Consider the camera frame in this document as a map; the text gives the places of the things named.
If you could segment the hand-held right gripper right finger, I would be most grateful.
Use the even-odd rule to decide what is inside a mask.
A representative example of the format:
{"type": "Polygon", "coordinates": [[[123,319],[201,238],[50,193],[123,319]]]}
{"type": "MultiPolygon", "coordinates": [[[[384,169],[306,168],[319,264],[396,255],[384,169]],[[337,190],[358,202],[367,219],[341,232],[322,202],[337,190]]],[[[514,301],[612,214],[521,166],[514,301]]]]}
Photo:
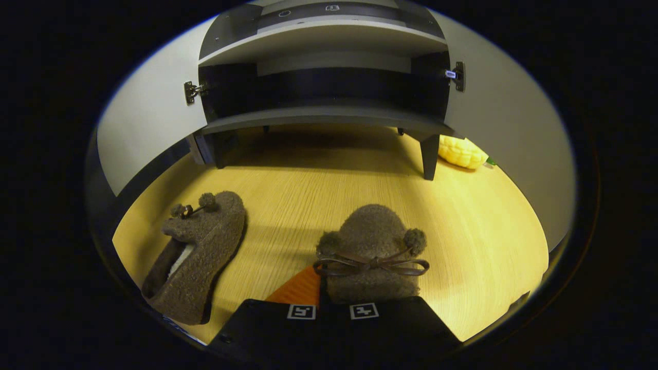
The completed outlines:
{"type": "Polygon", "coordinates": [[[319,353],[329,363],[425,363],[462,341],[421,297],[319,310],[319,353]]]}

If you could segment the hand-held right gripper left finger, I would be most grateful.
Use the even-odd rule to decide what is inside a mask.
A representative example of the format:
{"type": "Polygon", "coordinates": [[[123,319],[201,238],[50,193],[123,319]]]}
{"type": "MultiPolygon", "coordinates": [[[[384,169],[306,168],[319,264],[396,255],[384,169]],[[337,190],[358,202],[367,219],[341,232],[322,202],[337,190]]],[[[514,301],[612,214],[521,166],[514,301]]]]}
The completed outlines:
{"type": "Polygon", "coordinates": [[[308,266],[265,300],[244,300],[206,350],[237,363],[312,363],[320,287],[308,266]]]}

